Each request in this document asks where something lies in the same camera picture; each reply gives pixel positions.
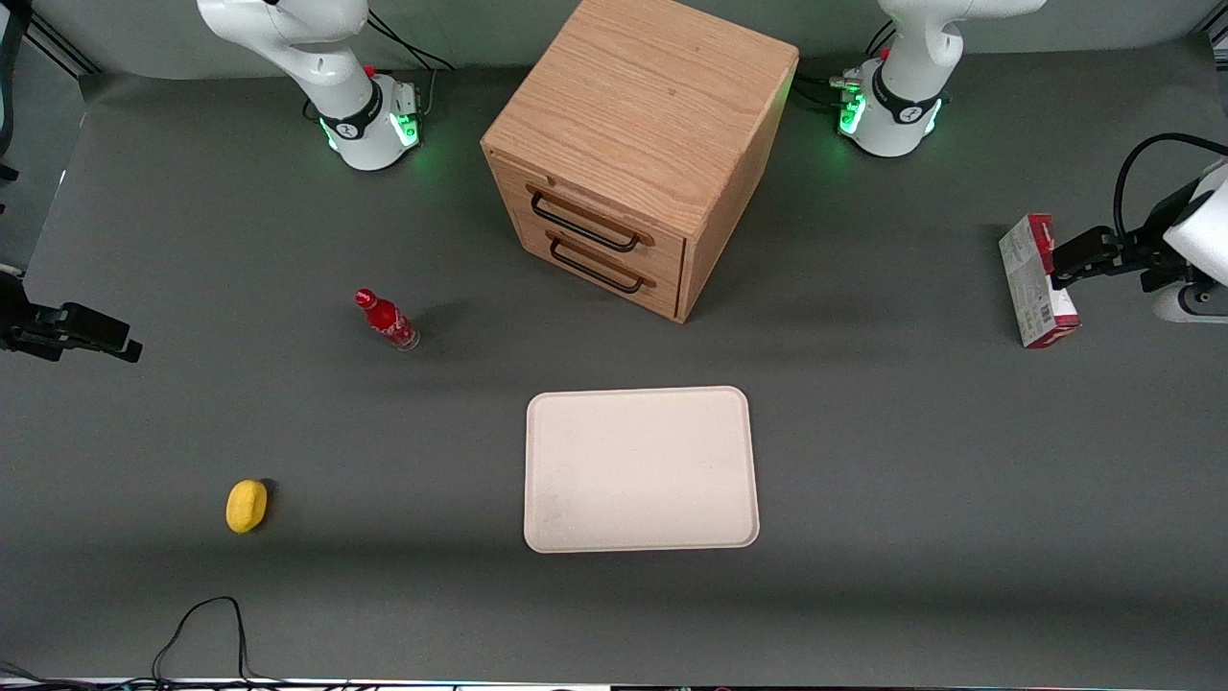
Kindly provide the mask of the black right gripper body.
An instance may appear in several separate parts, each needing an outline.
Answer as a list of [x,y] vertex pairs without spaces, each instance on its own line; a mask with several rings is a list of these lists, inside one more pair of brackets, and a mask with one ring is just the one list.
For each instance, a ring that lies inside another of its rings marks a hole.
[[64,353],[61,329],[49,322],[56,311],[29,302],[21,279],[1,274],[1,349],[58,362]]

